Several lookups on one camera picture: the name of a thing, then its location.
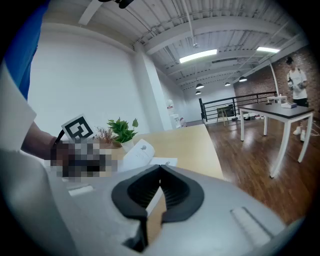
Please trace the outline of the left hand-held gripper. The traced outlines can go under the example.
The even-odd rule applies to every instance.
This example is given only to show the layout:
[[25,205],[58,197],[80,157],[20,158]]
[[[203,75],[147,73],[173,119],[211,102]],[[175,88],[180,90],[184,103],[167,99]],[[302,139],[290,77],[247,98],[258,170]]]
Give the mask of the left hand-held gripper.
[[48,165],[62,178],[110,177],[118,171],[113,147],[97,138],[84,114],[61,125],[50,149]]

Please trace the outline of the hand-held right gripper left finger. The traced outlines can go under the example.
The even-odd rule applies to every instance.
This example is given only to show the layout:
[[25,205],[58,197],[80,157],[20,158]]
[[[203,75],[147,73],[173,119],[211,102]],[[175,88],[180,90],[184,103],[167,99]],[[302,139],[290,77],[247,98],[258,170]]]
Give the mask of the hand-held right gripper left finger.
[[46,249],[54,256],[156,256],[146,245],[141,220],[124,216],[112,200],[116,185],[141,175],[148,166],[109,177],[86,177],[93,190],[71,196],[69,185],[54,169],[47,170],[51,224]]

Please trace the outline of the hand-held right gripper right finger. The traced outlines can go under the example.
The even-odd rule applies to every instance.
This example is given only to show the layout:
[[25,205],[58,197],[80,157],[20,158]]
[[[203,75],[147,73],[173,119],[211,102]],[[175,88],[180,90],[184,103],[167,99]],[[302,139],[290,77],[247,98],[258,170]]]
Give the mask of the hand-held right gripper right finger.
[[242,256],[286,228],[272,210],[228,181],[174,167],[203,189],[200,208],[187,220],[164,223],[151,256]]

